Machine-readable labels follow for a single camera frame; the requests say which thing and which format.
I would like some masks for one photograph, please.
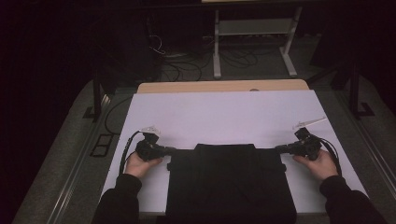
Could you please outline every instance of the controller cable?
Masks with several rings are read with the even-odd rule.
[[[126,159],[126,154],[128,153],[129,146],[131,145],[132,140],[134,139],[134,137],[135,137],[138,133],[140,133],[140,131],[137,131],[137,132],[135,132],[134,134],[132,134],[132,136],[128,139],[128,142],[126,143],[125,149],[123,150],[122,157],[121,157],[119,175],[122,175],[123,170],[124,170],[124,168],[125,168],[125,163],[126,163],[126,161],[127,161],[127,159]]]
[[[337,169],[337,173],[338,173],[340,176],[343,176],[343,172],[342,172],[342,170],[341,170],[341,165],[340,165],[340,160],[339,160],[339,157],[338,157],[337,149],[335,149],[335,147],[332,145],[332,143],[329,142],[329,141],[327,141],[326,139],[324,139],[324,138],[319,138],[319,137],[317,137],[317,136],[315,136],[315,137],[316,137],[316,138],[320,141],[320,143],[321,143],[323,146],[325,146],[326,149],[329,151],[330,155],[332,156],[332,161],[333,161],[334,164],[335,164],[335,168]]]

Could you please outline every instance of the white sheet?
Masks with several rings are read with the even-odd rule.
[[[120,157],[128,138],[137,130],[155,125],[162,134],[159,145],[193,149],[211,145],[249,144],[275,147],[297,141],[292,126],[325,115],[314,91],[249,91],[136,94],[131,102],[103,192],[114,188]],[[338,150],[343,175],[352,189],[365,190],[342,149],[328,120],[308,127],[309,132],[329,140]],[[138,134],[131,144],[134,151]],[[286,176],[298,213],[325,212],[319,182],[290,155],[282,155]],[[141,212],[164,212],[169,172],[163,163],[142,179],[138,194]]]

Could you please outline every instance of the floor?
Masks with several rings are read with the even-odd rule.
[[[294,40],[290,57],[298,78],[307,79],[322,70],[309,64],[318,40],[319,36]],[[290,78],[278,51],[285,41],[283,36],[238,36],[220,41],[222,80]],[[211,45],[208,38],[198,53],[168,51],[159,81],[214,80]],[[396,170],[396,118],[382,103],[375,87],[361,78],[360,102],[367,103],[375,115],[356,120],[347,108],[348,85],[344,90],[334,91],[331,80],[332,74],[310,85],[310,89],[315,90],[373,204],[389,223],[396,223],[395,178],[389,172]],[[93,101],[92,83],[87,83],[71,107],[14,223],[91,221],[135,91],[124,88],[105,96],[102,115],[93,123],[92,119],[83,118]],[[95,154],[106,152],[106,147],[95,147],[98,142],[108,145],[104,157],[90,156],[93,150]],[[142,223],[154,221],[152,216],[142,217]],[[297,223],[329,220],[326,215],[302,215]]]

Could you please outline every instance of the person's left hand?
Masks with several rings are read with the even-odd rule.
[[[134,175],[137,178],[142,178],[148,172],[148,170],[161,163],[163,161],[162,158],[151,160],[151,161],[143,161],[136,152],[132,153],[128,161],[126,162],[125,174]]]

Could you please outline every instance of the gray carpet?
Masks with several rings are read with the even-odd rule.
[[[289,78],[281,60],[277,47],[284,39],[263,37],[246,40],[223,40],[221,45],[222,79],[281,79]],[[290,50],[299,78],[306,79],[320,71],[320,68],[309,65],[318,37],[297,38]],[[202,57],[181,57],[168,59],[168,62],[180,66],[180,75],[175,67],[163,68],[162,81],[174,80],[213,80],[211,52]],[[396,119],[382,103],[375,88],[364,78],[361,79],[362,102],[368,103],[374,110],[374,117],[362,118],[356,121],[347,110],[348,89],[333,91],[330,88],[332,76],[327,76],[311,86],[315,90],[323,108],[355,168],[361,183],[366,188],[373,204],[384,215],[389,223],[396,223],[396,203],[383,176],[373,163],[369,146],[362,138],[360,126],[367,130],[374,144],[396,170]],[[58,133],[45,163],[38,174],[35,183],[25,198],[14,223],[44,223],[49,220],[52,209],[60,195],[64,196],[64,210],[56,211],[52,220],[60,223],[90,223],[94,209],[100,199],[102,186],[105,183],[106,171],[111,163],[131,97],[135,90],[123,89],[109,96],[103,102],[103,114],[97,123],[84,119],[85,109],[92,106],[92,84],[89,83],[70,109],[64,126]],[[104,147],[95,148],[100,134],[113,133],[108,154],[103,157],[91,157],[90,153],[105,152]],[[63,191],[64,185],[69,191]],[[154,223],[154,217],[142,217],[143,223]],[[329,223],[324,215],[298,216],[297,223]]]

